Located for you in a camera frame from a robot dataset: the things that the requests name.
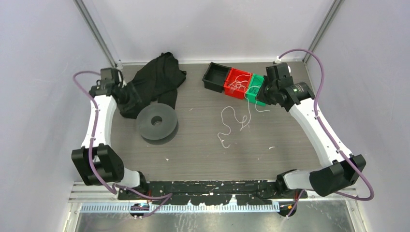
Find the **grey plastic cable spool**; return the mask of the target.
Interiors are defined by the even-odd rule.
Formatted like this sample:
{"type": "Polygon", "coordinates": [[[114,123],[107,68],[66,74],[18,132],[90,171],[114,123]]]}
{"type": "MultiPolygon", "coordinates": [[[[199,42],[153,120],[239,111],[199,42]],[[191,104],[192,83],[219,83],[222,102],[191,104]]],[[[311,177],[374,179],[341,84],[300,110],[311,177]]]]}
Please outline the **grey plastic cable spool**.
{"type": "Polygon", "coordinates": [[[175,110],[163,103],[145,107],[136,119],[137,131],[149,144],[163,145],[177,134],[179,122],[175,110]]]}

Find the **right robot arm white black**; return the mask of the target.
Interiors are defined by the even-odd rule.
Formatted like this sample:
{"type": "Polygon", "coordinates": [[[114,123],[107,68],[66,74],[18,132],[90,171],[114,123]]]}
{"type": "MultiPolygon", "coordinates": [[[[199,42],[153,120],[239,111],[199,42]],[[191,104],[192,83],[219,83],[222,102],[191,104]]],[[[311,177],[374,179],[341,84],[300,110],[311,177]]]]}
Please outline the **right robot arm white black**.
{"type": "Polygon", "coordinates": [[[296,189],[313,190],[324,197],[354,185],[366,166],[363,155],[354,155],[339,140],[305,82],[294,83],[287,63],[266,68],[256,99],[267,105],[280,105],[298,122],[311,142],[321,165],[315,171],[293,169],[277,175],[276,192],[289,198],[296,189]]]}

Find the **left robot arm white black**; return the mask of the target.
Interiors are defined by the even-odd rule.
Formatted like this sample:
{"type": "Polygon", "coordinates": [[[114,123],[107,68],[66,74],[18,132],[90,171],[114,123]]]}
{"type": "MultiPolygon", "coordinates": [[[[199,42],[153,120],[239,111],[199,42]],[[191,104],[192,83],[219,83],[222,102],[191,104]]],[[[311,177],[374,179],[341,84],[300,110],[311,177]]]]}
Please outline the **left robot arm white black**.
{"type": "Polygon", "coordinates": [[[109,184],[129,187],[130,194],[143,200],[148,194],[147,182],[139,171],[124,167],[119,155],[111,147],[111,128],[116,101],[111,96],[90,98],[91,112],[87,133],[79,149],[73,150],[71,159],[87,186],[103,185],[115,192],[109,184]]]}

